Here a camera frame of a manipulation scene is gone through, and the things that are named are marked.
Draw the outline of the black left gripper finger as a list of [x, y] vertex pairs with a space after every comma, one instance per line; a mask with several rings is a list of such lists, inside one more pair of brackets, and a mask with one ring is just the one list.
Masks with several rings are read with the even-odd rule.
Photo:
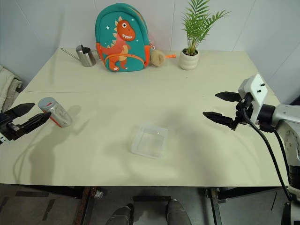
[[30, 133], [31, 131], [46, 123], [50, 116], [50, 112], [39, 113], [34, 117], [30, 118], [27, 122], [21, 125], [17, 125], [18, 129], [15, 131], [15, 136], [23, 136], [25, 134]]
[[35, 105], [35, 103], [25, 103], [19, 104], [8, 111], [6, 111], [6, 115], [9, 116], [12, 120], [15, 118], [19, 118], [25, 114], [27, 114]]

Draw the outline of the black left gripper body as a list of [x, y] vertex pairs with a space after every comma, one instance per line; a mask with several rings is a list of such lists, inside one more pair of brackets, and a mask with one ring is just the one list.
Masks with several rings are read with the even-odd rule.
[[17, 125], [13, 124], [13, 120], [6, 115], [6, 113], [0, 114], [0, 140], [11, 141], [17, 140], [21, 136], [15, 136]]

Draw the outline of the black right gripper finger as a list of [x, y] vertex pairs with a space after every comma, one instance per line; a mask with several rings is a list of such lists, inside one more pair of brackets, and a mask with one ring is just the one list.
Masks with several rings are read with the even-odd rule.
[[234, 124], [234, 120], [232, 118], [223, 116], [222, 114], [217, 112], [203, 112], [203, 115], [207, 119], [221, 125], [231, 127]]
[[229, 102], [239, 102], [241, 100], [241, 96], [236, 92], [223, 91], [215, 94], [215, 96]]

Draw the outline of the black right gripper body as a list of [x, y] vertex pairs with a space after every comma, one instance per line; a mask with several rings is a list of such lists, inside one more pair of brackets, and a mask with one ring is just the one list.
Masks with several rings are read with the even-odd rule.
[[231, 130], [236, 130], [237, 126], [239, 124], [242, 125], [247, 125], [248, 124], [248, 120], [245, 118], [245, 115], [247, 115], [247, 117], [250, 117], [252, 115], [253, 109], [251, 109], [252, 107], [252, 100], [253, 97], [251, 95], [251, 93], [247, 93], [244, 98], [240, 98], [238, 100], [238, 103], [236, 105], [236, 116], [235, 119], [233, 120], [232, 125], [230, 126]]

